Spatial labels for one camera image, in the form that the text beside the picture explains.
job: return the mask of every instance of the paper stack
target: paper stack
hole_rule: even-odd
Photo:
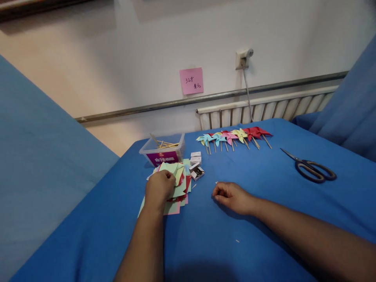
[[[189,159],[184,159],[182,163],[162,163],[160,166],[156,167],[153,173],[150,175],[152,176],[154,173],[162,170],[168,170],[171,172],[175,178],[175,187],[169,199],[167,200],[166,207],[164,209],[164,215],[173,215],[180,213],[180,207],[185,206],[188,204],[188,193],[191,192],[192,182],[191,182],[191,175],[189,172],[190,161]],[[138,215],[140,215],[142,208],[144,207],[145,197],[142,201],[140,211]]]

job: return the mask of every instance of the forearm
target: forearm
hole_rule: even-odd
[[[163,281],[163,212],[144,207],[114,282]]]
[[[349,281],[376,279],[374,244],[267,200],[256,199],[252,206],[251,215],[268,226],[323,276]]]

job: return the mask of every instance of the clear plastic box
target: clear plastic box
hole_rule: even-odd
[[[150,138],[146,144],[141,148],[140,154],[155,167],[161,163],[177,163],[183,162],[185,152],[184,133],[174,134],[169,136],[156,136],[158,141],[169,143],[179,143],[177,147],[158,149],[157,144],[153,138]]]

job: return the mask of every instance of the hand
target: hand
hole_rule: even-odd
[[[257,198],[233,182],[218,182],[213,197],[222,205],[241,215],[254,215]]]
[[[145,207],[163,212],[174,185],[175,176],[167,170],[150,176],[145,188]]]

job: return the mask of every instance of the blue cloth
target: blue cloth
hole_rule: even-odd
[[[205,175],[180,214],[165,217],[166,281],[308,281],[312,275],[261,222],[218,206],[211,194],[216,181],[235,181],[255,196],[310,214],[376,243],[376,164],[282,119],[259,126],[274,136],[273,149],[237,142],[211,155],[185,135],[185,157],[202,152]],[[227,130],[239,127],[227,127]],[[106,176],[70,213],[11,280],[112,281],[127,249],[153,167],[135,142]],[[303,178],[282,147],[302,159],[324,164],[338,179],[315,184]]]
[[[0,281],[8,281],[119,157],[1,56],[0,132]]]
[[[305,130],[309,130],[319,114],[320,112],[314,112],[296,116],[291,122]]]
[[[310,131],[376,161],[376,36]]]

